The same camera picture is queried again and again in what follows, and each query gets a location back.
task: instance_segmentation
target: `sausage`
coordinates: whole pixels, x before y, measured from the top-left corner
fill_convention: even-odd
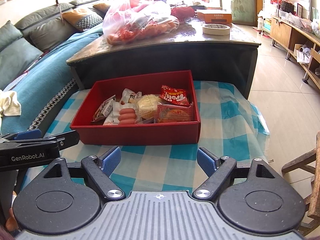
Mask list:
[[[133,108],[124,108],[124,109],[121,109],[119,114],[130,114],[130,113],[133,113],[135,114],[135,110]]]
[[[136,122],[136,119],[125,119],[121,120],[119,124],[134,124]]]
[[[121,114],[118,117],[119,121],[125,120],[125,119],[137,119],[137,115],[133,114],[133,113],[129,113],[129,114]]]

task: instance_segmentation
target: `metal screw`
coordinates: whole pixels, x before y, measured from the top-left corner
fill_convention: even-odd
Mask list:
[[[112,189],[107,192],[107,196],[111,198],[118,198],[123,195],[123,192],[119,189]]]
[[[206,198],[209,197],[211,195],[211,192],[207,189],[198,189],[195,192],[195,195],[199,198]]]

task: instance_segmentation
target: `roll of masking tape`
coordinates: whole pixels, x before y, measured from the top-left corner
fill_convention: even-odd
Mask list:
[[[209,35],[229,35],[230,27],[223,24],[206,24],[202,26],[202,32]]]

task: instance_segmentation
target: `frosted glass panel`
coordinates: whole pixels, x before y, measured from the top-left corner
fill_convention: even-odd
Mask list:
[[[255,23],[256,0],[231,0],[233,22]]]

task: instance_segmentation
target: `checkered tablecloth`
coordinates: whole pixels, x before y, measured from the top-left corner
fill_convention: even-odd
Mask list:
[[[269,131],[259,110],[235,86],[221,82],[194,81],[201,118],[198,144],[122,146],[121,162],[110,178],[128,194],[131,190],[182,190],[192,192],[207,176],[196,162],[199,147],[216,156],[237,161],[266,160]],[[65,103],[51,124],[50,136],[69,131],[70,123],[89,90],[78,91]],[[102,155],[111,146],[78,145],[60,152],[67,162],[89,155]],[[28,170],[24,186],[44,167]]]

